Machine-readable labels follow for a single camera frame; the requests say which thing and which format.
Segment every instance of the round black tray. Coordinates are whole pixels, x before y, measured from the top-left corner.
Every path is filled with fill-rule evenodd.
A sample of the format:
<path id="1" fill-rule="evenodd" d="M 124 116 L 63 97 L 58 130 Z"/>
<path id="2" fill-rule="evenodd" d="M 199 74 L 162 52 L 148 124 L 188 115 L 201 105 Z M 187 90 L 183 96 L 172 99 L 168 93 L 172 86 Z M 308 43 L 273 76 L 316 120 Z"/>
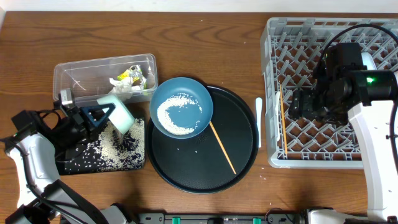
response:
<path id="1" fill-rule="evenodd" d="M 208 86 L 213 99 L 213 123 L 235 168 L 226 160 L 208 126 L 189 139 L 173 139 L 149 121 L 146 146 L 149 160 L 158 174 L 174 187 L 196 194 L 225 190 L 249 171 L 258 151 L 258 134 L 250 108 L 229 90 Z"/>

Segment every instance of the wooden chopstick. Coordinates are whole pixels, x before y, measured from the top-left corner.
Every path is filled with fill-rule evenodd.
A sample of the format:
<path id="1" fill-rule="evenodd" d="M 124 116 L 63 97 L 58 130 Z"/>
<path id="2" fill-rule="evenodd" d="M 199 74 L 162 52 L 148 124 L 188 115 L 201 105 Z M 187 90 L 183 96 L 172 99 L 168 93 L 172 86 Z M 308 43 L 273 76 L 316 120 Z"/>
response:
<path id="1" fill-rule="evenodd" d="M 235 169 L 234 169 L 234 166 L 232 166 L 232 162 L 230 161 L 230 159 L 229 159 L 229 157 L 228 157 L 228 154 L 226 153 L 225 148 L 224 148 L 224 146 L 223 146 L 223 143 L 221 143 L 220 137 L 218 137 L 218 134 L 217 134 L 217 132 L 216 132 L 216 129 L 214 128 L 213 123 L 212 123 L 211 121 L 210 121 L 210 127 L 211 127 L 211 129 L 213 130 L 214 135 L 215 135 L 216 138 L 217 138 L 218 144 L 220 144 L 221 149 L 223 150 L 223 153 L 224 153 L 224 155 L 225 155 L 225 158 L 226 158 L 226 160 L 228 161 L 229 165 L 230 165 L 231 168 L 232 168 L 232 171 L 234 172 L 234 174 L 236 174 Z"/>
<path id="2" fill-rule="evenodd" d="M 286 143 L 286 128 L 285 128 L 285 111 L 284 111 L 284 97 L 282 93 L 282 87 L 280 87 L 280 113 L 282 115 L 282 133 L 284 135 L 284 146 L 285 154 L 287 154 L 287 143 Z"/>

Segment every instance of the cable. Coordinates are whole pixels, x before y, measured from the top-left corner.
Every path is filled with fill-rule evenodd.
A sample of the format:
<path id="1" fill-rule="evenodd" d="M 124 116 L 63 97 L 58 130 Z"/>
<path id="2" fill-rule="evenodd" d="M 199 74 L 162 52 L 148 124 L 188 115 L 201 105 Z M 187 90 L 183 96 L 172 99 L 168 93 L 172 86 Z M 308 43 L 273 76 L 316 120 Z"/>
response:
<path id="1" fill-rule="evenodd" d="M 266 213 L 266 217 L 265 217 L 265 220 L 266 220 L 267 224 L 271 224 L 271 223 L 268 221 L 268 213 L 269 213 L 270 211 L 272 211 L 272 210 L 275 210 L 275 209 L 282 210 L 281 208 L 272 208 L 272 209 L 268 210 L 268 212 Z"/>
<path id="2" fill-rule="evenodd" d="M 37 193 L 35 191 L 36 186 L 34 184 L 32 184 L 32 182 L 29 179 L 28 176 L 28 161 L 27 161 L 27 154 L 13 141 L 9 140 L 9 139 L 0 139 L 1 142 L 3 142 L 4 144 L 6 144 L 7 142 L 12 144 L 21 154 L 22 157 L 22 162 L 24 164 L 24 172 L 25 172 L 25 179 L 26 179 L 26 187 L 32 192 L 32 194 L 35 195 L 35 197 L 37 197 L 43 204 L 45 204 L 46 206 L 48 206 L 49 208 L 60 212 L 62 215 L 65 215 L 66 217 L 71 218 L 73 221 L 80 223 L 80 224 L 87 224 L 86 222 L 84 222 L 83 220 L 79 219 L 78 217 L 76 217 L 75 215 L 69 213 L 68 211 L 65 211 L 64 209 L 58 207 L 55 205 L 55 202 L 51 201 L 51 200 L 47 200 L 46 198 L 43 198 L 39 193 Z"/>
<path id="3" fill-rule="evenodd" d="M 394 102 L 391 110 L 390 116 L 390 141 L 391 141 L 391 149 L 392 149 L 392 156 L 394 161 L 396 162 L 396 169 L 398 174 L 398 152 L 397 152 L 397 143 L 396 143 L 396 132 L 395 132 L 395 122 L 396 122 L 396 114 L 398 109 L 398 97 Z"/>
<path id="4" fill-rule="evenodd" d="M 317 63 L 317 66 L 314 69 L 314 73 L 318 73 L 321 64 L 322 64 L 322 59 L 323 56 L 326 52 L 326 49 L 328 47 L 330 47 L 330 45 L 333 43 L 333 41 L 335 41 L 338 37 L 340 37 L 341 35 L 345 34 L 346 32 L 353 30 L 353 29 L 357 29 L 357 28 L 361 28 L 361 27 L 371 27 L 371 28 L 375 28 L 378 30 L 381 30 L 383 32 L 385 32 L 386 34 L 388 34 L 398 45 L 398 37 L 391 31 L 389 31 L 388 29 L 378 26 L 378 25 L 374 25 L 374 24 L 358 24 L 355 26 L 352 26 L 350 28 L 347 28 L 343 31 L 341 31 L 340 33 L 338 33 L 337 35 L 334 36 L 334 38 L 332 38 L 329 43 L 325 46 L 325 49 L 322 51 L 321 53 L 321 57 L 319 58 L 319 61 Z M 395 123 L 395 119 L 396 119 L 396 113 L 397 113 L 397 109 L 398 109 L 398 96 L 396 98 L 396 100 L 394 101 L 394 106 L 392 107 L 391 110 L 391 116 L 390 116 L 390 139 L 391 139 L 391 149 L 392 149 L 392 155 L 394 158 L 394 162 L 396 164 L 396 169 L 397 169 L 397 173 L 398 173 L 398 152 L 397 152 L 397 144 L 396 144 L 396 134 L 395 134 L 395 128 L 394 128 L 394 123 Z"/>
<path id="5" fill-rule="evenodd" d="M 55 109 L 52 109 L 52 110 L 40 110 L 40 111 L 36 111 L 36 113 L 39 116 L 40 116 L 40 114 L 45 113 L 43 116 L 40 116 L 40 118 L 41 118 L 43 123 L 45 123 L 43 119 L 45 117 L 47 117 L 49 114 L 53 113 L 53 114 L 57 115 L 58 121 L 57 121 L 57 124 L 55 125 L 54 128 L 56 128 L 59 125 L 60 121 L 61 121 L 61 116 L 60 116 L 60 114 L 58 112 L 55 111 Z"/>
<path id="6" fill-rule="evenodd" d="M 339 38 L 341 35 L 347 33 L 348 31 L 353 30 L 353 29 L 357 29 L 357 28 L 361 28 L 361 27 L 371 27 L 371 28 L 375 28 L 375 29 L 381 30 L 381 31 L 385 32 L 386 34 L 388 34 L 398 44 L 398 37 L 394 33 L 392 33 L 391 31 L 389 31 L 388 29 L 386 29 L 384 27 L 381 27 L 381 26 L 378 26 L 378 25 L 374 25 L 374 24 L 358 24 L 358 25 L 352 26 L 350 28 L 347 28 L 347 29 L 341 31 L 340 33 L 335 35 L 334 38 L 332 38 L 329 41 L 329 43 L 325 46 L 325 49 L 321 53 L 321 57 L 319 58 L 317 66 L 315 67 L 315 71 L 318 72 L 318 70 L 320 68 L 320 65 L 322 63 L 323 56 L 324 56 L 324 54 L 326 52 L 326 49 L 330 47 L 330 45 L 333 43 L 333 41 L 335 41 L 337 38 Z"/>
<path id="7" fill-rule="evenodd" d="M 286 215 L 286 218 L 287 218 L 291 223 L 294 223 L 293 220 L 291 220 L 291 219 L 289 218 L 289 216 L 287 216 L 287 214 L 285 214 L 285 215 Z"/>
<path id="8" fill-rule="evenodd" d="M 75 159 L 79 158 L 83 154 L 83 152 L 87 149 L 87 142 L 80 141 L 80 142 L 76 143 L 76 145 L 78 145 L 78 144 L 85 146 L 85 148 L 83 148 L 77 155 L 73 156 L 72 158 L 70 158 L 68 160 L 63 160 L 63 161 L 57 160 L 58 157 L 60 157 L 61 155 L 63 155 L 65 153 L 65 151 L 63 151 L 62 153 L 60 153 L 59 155 L 56 156 L 55 162 L 67 163 L 67 162 L 71 162 L 71 161 L 74 161 Z"/>
<path id="9" fill-rule="evenodd" d="M 70 207 L 70 208 L 74 208 L 77 210 L 81 210 L 79 205 L 72 205 L 70 203 L 66 203 L 66 202 L 56 202 L 56 201 L 51 201 L 54 205 L 61 205 L 61 206 L 66 206 L 66 207 Z"/>

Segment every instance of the mat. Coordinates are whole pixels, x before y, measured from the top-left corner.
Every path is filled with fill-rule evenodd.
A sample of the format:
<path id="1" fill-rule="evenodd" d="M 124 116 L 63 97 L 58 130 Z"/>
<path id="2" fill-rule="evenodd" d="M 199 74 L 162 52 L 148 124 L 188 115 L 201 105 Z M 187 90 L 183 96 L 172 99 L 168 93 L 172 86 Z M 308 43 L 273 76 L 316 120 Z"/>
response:
<path id="1" fill-rule="evenodd" d="M 84 150 L 74 161 L 57 163 L 58 172 L 60 175 L 72 175 L 141 169 L 145 162 L 144 123 L 142 118 L 136 118 L 120 142 L 116 128 L 108 121 L 97 140 L 67 152 L 67 158 L 72 158 Z"/>

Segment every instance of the wooden table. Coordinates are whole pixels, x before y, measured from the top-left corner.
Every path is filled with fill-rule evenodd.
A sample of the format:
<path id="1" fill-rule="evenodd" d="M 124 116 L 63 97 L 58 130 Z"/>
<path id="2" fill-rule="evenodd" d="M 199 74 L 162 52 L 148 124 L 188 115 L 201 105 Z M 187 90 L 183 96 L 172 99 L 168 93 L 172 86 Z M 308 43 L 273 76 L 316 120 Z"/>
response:
<path id="1" fill-rule="evenodd" d="M 392 14 L 8 12 L 0 33 L 0 137 L 14 134 L 11 117 L 21 110 L 52 108 L 53 69 L 58 63 L 152 53 L 159 82 L 200 78 L 237 93 L 254 111 L 264 97 L 260 41 L 270 17 L 397 17 Z M 148 103 L 141 104 L 147 111 Z M 224 192 L 182 192 L 145 168 L 63 176 L 98 208 L 121 202 L 133 212 L 263 213 L 328 206 L 366 213 L 362 170 L 275 169 L 262 145 L 245 178 Z M 19 185 L 14 162 L 0 153 L 0 220 L 16 209 Z"/>

